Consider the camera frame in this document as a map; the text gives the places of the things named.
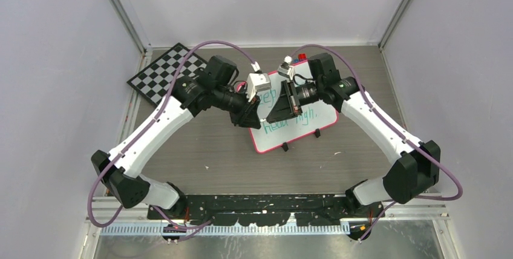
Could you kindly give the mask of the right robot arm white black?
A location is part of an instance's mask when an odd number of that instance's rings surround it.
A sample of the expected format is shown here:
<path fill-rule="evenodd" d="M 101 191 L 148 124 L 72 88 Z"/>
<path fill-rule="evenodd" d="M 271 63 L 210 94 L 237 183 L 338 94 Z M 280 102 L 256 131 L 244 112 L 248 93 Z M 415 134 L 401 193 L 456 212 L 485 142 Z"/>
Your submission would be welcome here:
<path fill-rule="evenodd" d="M 371 204 L 393 200 L 409 202 L 439 181 L 441 150 L 437 143 L 423 142 L 409 134 L 389 115 L 379 113 L 355 77 L 342 78 L 333 56 L 321 53 L 307 60 L 310 77 L 296 83 L 290 56 L 278 67 L 281 82 L 279 96 L 266 117 L 266 122 L 290 120 L 302 114 L 307 105 L 322 101 L 357 124 L 382 150 L 391 168 L 383 177 L 364 180 L 345 191 L 342 205 L 354 217 L 360 217 Z"/>

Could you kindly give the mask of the whiteboard with red frame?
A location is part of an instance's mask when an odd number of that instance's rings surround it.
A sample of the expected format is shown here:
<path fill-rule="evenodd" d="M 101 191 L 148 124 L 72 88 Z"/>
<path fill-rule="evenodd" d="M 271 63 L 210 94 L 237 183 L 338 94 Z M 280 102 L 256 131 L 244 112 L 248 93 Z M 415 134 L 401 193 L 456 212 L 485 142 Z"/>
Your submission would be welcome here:
<path fill-rule="evenodd" d="M 260 91 L 258 117 L 263 119 L 270 113 L 278 100 L 281 81 L 286 80 L 276 71 L 269 73 L 271 89 Z M 339 118 L 338 112 L 330 105 L 317 101 L 302 108 L 302 114 L 289 120 L 275 123 L 262 122 L 261 128 L 249 130 L 255 151 L 263 154 L 273 149 L 282 147 L 283 143 L 290 143 L 310 134 L 316 129 L 323 130 L 334 125 Z"/>

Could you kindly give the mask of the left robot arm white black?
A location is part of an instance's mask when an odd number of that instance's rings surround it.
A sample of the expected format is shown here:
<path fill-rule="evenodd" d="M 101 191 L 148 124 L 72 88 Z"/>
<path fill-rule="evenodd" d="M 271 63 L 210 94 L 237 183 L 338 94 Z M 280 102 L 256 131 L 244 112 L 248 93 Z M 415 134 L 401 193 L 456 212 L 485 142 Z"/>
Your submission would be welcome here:
<path fill-rule="evenodd" d="M 142 175 L 155 152 L 183 125 L 201 111 L 216 107 L 227 111 L 231 122 L 242 128 L 261 127 L 257 92 L 270 89 L 267 74 L 258 70 L 248 75 L 245 93 L 230 85 L 237 66 L 215 55 L 192 76 L 176 79 L 169 97 L 164 97 L 155 111 L 121 144 L 108 152 L 97 150 L 91 157 L 101 182 L 124 208 L 139 203 L 155 205 L 171 219 L 184 213 L 183 194 L 172 183 L 161 183 Z"/>

